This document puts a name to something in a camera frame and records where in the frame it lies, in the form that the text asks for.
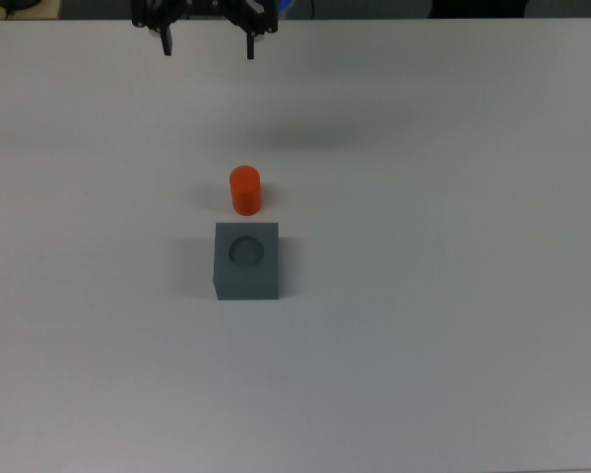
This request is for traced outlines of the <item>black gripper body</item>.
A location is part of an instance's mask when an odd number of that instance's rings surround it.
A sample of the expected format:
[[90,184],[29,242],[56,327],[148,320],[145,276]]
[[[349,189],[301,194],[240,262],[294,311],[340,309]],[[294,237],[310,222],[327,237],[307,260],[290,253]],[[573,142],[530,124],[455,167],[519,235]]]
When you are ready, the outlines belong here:
[[185,17],[223,17],[227,1],[222,0],[180,0],[179,5]]

